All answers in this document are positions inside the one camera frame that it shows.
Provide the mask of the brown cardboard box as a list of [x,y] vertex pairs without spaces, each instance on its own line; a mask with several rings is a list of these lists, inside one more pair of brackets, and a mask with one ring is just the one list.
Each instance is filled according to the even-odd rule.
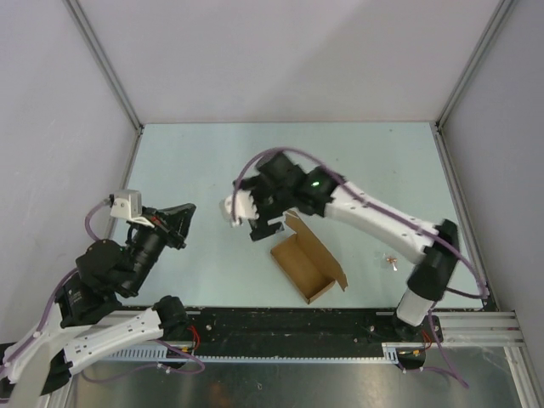
[[344,292],[349,286],[340,263],[301,219],[289,210],[285,224],[293,233],[270,250],[270,255],[306,304],[336,284]]

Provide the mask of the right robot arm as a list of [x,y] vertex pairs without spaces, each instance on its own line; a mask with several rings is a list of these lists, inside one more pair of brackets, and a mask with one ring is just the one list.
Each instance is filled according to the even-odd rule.
[[402,341],[422,332],[428,311],[446,293],[459,260],[459,234],[449,219],[430,224],[367,195],[344,176],[319,162],[304,171],[282,150],[271,151],[255,166],[256,175],[236,181],[253,240],[279,230],[276,218],[288,210],[329,218],[389,245],[413,265],[392,330]]

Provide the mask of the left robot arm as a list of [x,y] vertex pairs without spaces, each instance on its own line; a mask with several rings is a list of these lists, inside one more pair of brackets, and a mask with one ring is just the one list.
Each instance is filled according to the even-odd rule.
[[147,340],[176,340],[190,328],[178,297],[165,296],[125,324],[88,335],[86,331],[122,307],[120,298],[138,295],[162,251],[186,246],[196,205],[156,209],[110,196],[93,210],[110,209],[129,225],[127,240],[94,235],[76,267],[55,287],[42,317],[17,343],[1,346],[1,401],[7,403],[39,347],[49,347],[48,374],[39,393],[52,393],[103,355]]

